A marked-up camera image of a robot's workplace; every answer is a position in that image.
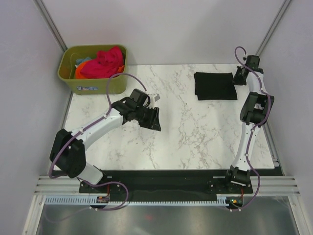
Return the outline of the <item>black t shirt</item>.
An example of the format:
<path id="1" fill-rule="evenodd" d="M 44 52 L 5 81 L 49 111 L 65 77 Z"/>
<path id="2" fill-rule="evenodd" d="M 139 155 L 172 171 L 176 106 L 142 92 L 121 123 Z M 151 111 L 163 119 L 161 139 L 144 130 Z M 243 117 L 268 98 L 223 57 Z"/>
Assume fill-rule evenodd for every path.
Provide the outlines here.
<path id="1" fill-rule="evenodd" d="M 232 73 L 194 73 L 198 100 L 237 100 Z"/>

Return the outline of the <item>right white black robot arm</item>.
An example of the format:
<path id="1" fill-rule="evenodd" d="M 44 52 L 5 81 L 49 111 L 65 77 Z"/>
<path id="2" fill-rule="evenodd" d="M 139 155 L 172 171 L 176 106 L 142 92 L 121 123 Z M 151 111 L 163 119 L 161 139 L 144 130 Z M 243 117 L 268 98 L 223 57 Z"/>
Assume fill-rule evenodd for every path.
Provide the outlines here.
<path id="1" fill-rule="evenodd" d="M 274 103 L 274 96 L 269 95 L 264 86 L 264 72 L 259 68 L 260 58 L 246 55 L 244 60 L 245 64 L 237 67 L 233 78 L 233 84 L 247 85 L 249 94 L 240 112 L 242 134 L 238 151 L 224 180 L 225 189 L 231 193 L 250 184 L 253 147 Z"/>

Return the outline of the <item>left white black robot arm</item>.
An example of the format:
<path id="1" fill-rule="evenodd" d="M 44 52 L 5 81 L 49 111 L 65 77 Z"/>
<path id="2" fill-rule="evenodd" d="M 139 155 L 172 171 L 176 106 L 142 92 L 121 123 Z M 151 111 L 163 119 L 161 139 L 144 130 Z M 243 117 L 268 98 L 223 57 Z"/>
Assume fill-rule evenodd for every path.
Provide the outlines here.
<path id="1" fill-rule="evenodd" d="M 61 174 L 87 181 L 96 192 L 105 191 L 107 180 L 100 169 L 87 162 L 86 150 L 111 130 L 133 120 L 142 128 L 161 131 L 159 108 L 155 106 L 159 99 L 159 94 L 134 89 L 130 96 L 111 103 L 107 111 L 88 124 L 72 131 L 58 131 L 49 156 L 50 178 L 56 177 L 52 172 L 57 166 Z"/>

